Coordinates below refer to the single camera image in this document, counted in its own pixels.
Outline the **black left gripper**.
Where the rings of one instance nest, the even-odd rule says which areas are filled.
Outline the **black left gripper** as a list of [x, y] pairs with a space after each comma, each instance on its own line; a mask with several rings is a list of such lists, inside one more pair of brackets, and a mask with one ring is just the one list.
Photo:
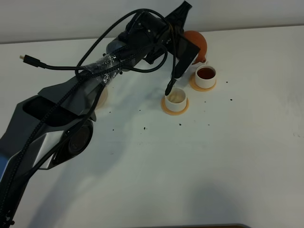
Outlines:
[[135, 53], [136, 48], [142, 48], [142, 51], [130, 64], [137, 64], [142, 59], [152, 64], [154, 60], [164, 54], [164, 51], [159, 47], [160, 44], [164, 45], [172, 54], [173, 48], [178, 42], [178, 35], [183, 36], [184, 25], [191, 8], [192, 5], [184, 1], [165, 17], [172, 25], [173, 32], [166, 22], [149, 12], [143, 11], [135, 14], [127, 24], [125, 31], [118, 36], [119, 41], [130, 47], [129, 50], [122, 51], [118, 55], [119, 58], [124, 60]]

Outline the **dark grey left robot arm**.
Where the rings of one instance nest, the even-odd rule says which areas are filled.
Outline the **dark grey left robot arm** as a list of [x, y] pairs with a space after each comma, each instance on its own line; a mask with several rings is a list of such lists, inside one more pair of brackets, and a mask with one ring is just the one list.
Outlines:
[[95, 108], [106, 86], [124, 71], [138, 72], [141, 60], [152, 64], [168, 54], [181, 59], [179, 40], [191, 5], [183, 2], [168, 16], [151, 9], [125, 15], [125, 30], [106, 47], [103, 56], [85, 65], [50, 66], [24, 55], [28, 65], [73, 71], [68, 81], [43, 88], [17, 104], [0, 140], [0, 225], [8, 228], [29, 179], [39, 169], [51, 169], [85, 150], [93, 135]]

